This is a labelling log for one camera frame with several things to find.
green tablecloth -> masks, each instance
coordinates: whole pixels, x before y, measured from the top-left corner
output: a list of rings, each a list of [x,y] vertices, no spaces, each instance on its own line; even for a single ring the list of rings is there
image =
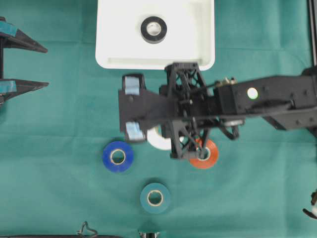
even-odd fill
[[[297,75],[312,65],[305,0],[216,0],[215,7],[208,83]],[[316,221],[302,213],[317,186],[316,141],[306,130],[249,119],[241,138],[229,141],[215,129],[220,157],[207,171],[148,143],[133,145],[129,174],[104,168],[103,148],[123,137],[121,76],[133,70],[96,63],[96,14],[96,0],[0,0],[0,15],[49,50],[5,50],[5,77],[50,83],[1,108],[0,233],[75,234],[87,220],[100,234],[126,238],[138,229],[163,238],[316,237]],[[166,81],[163,71],[144,73],[150,90]],[[140,206],[150,181],[171,192],[163,214]]]

white tray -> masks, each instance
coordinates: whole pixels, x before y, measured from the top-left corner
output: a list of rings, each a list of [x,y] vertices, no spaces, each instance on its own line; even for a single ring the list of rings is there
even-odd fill
[[[158,16],[166,38],[147,43],[141,24]],[[98,0],[96,60],[104,68],[164,69],[175,61],[195,61],[201,70],[215,58],[213,0]]]

black clamp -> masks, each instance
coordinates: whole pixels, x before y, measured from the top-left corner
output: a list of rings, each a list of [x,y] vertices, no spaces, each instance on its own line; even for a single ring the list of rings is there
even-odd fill
[[[48,86],[48,83],[19,79],[4,79],[3,59],[5,48],[16,48],[47,53],[47,49],[31,39],[20,29],[0,17],[0,106],[5,101],[21,94],[35,91]]]
[[[311,200],[312,206],[315,206],[316,202],[317,202],[317,190],[312,193],[312,200]],[[308,211],[307,209],[303,209],[303,212],[310,218],[317,220],[317,216],[315,216],[312,212]]]

black metal frame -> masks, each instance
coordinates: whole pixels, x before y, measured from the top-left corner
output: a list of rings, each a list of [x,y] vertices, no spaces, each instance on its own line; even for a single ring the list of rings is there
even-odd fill
[[[249,117],[263,117],[280,130],[317,126],[317,67],[304,70],[300,76],[272,76],[243,83],[227,79],[211,85],[206,85],[196,63],[174,63],[165,71],[167,85],[160,87],[159,95],[146,90],[142,75],[140,85],[144,86],[139,95],[119,91],[120,128],[127,133],[125,124],[134,122],[146,134],[160,125],[163,137],[171,138],[172,158],[203,157],[212,128],[218,127],[229,139],[236,139],[238,126]],[[256,100],[246,93],[252,87],[259,91]]]

metal bracket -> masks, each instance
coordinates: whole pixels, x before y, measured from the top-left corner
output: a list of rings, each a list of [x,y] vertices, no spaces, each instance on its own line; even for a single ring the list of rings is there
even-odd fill
[[[83,234],[84,232],[84,229],[86,228],[86,230],[92,232],[93,234],[90,235],[90,236],[85,236]],[[89,226],[88,226],[88,222],[84,222],[81,226],[81,229],[79,231],[77,231],[77,234],[79,235],[80,238],[95,238],[98,236],[98,232],[94,229],[91,229]]]

